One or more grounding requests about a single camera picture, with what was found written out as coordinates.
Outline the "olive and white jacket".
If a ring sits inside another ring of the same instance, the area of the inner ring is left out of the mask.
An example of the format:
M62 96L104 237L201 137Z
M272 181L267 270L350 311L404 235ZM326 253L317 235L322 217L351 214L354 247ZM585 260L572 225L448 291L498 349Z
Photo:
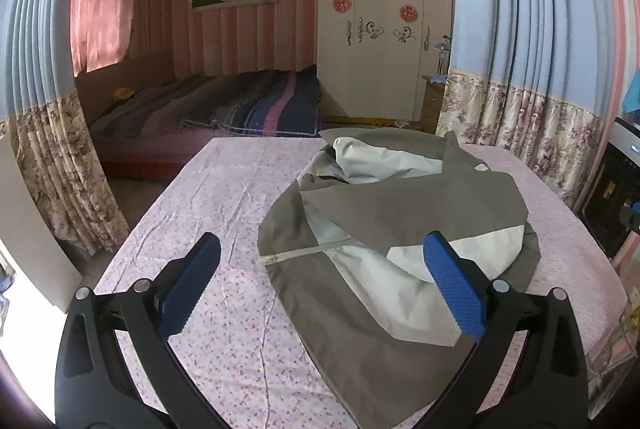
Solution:
M453 134L336 128L273 203L258 253L322 379L360 428L434 402L471 350L423 260L444 235L526 290L538 238L514 179Z

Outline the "white board at left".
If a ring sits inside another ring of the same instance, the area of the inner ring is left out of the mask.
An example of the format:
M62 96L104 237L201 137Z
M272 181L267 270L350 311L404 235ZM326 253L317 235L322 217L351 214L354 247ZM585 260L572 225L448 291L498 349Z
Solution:
M65 312L81 275L44 223L7 134L1 137L1 246L36 290Z

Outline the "black appliance at right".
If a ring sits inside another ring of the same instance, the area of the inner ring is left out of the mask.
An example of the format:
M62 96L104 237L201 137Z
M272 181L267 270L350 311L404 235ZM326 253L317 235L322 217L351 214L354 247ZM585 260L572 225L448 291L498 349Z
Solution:
M608 259L639 232L639 127L616 118L579 217Z

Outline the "bed with maroon base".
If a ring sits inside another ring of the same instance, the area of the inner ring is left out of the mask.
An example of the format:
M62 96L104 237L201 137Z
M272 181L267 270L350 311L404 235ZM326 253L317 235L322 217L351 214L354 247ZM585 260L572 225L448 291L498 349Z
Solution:
M314 138L317 68L176 78L166 52L77 77L99 160L110 178L168 180L215 138Z

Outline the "yellow toy on bed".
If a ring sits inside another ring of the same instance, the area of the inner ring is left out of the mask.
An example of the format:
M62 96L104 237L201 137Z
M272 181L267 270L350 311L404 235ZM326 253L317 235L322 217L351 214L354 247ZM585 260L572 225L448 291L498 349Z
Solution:
M130 99L136 91L131 88L118 88L113 93L114 102L124 102Z

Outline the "left blue floral curtain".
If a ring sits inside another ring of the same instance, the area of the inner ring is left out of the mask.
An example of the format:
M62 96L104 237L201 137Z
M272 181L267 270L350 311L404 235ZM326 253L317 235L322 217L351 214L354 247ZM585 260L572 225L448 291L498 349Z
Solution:
M1 131L53 236L93 255L129 229L82 111L70 54L70 0L1 0Z

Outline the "blue floral curtain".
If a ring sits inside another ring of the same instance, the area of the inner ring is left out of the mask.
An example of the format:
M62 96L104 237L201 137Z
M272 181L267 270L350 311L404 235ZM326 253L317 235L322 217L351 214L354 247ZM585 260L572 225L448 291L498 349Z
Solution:
M575 207L603 136L613 0L456 0L437 130L518 157Z
M70 54L70 0L1 0L1 131L53 236L93 255L129 229L82 111Z

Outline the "wooden bedside cabinet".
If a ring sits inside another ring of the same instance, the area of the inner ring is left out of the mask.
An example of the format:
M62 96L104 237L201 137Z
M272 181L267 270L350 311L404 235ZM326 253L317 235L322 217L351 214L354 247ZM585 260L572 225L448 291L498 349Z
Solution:
M425 90L421 113L421 126L428 134L434 134L437 129L442 100L444 100L446 85L434 77L423 76Z

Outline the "striped blue pink blanket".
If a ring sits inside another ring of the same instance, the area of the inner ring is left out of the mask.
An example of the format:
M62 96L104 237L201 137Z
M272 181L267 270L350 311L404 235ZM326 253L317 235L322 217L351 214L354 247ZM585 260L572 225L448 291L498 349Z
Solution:
M90 126L98 138L154 137L186 128L242 137L314 138L321 129L317 67L193 75L149 87Z

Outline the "right blue floral curtain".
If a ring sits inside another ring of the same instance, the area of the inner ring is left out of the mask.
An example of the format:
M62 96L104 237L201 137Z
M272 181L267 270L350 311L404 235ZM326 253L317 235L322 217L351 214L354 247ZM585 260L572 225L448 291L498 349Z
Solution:
M613 0L456 0L437 130L518 157L575 207L603 136Z

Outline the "pink window curtain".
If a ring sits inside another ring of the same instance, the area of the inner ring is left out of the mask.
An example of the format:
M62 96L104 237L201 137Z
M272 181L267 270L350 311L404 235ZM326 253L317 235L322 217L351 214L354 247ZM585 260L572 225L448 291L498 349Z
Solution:
M133 16L134 0L70 0L70 52L76 76L122 61Z

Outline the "white wardrobe with decals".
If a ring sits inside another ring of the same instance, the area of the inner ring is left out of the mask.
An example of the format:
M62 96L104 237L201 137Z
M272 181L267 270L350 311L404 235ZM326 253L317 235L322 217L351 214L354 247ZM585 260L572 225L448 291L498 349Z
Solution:
M317 74L326 116L416 120L452 0L318 0Z

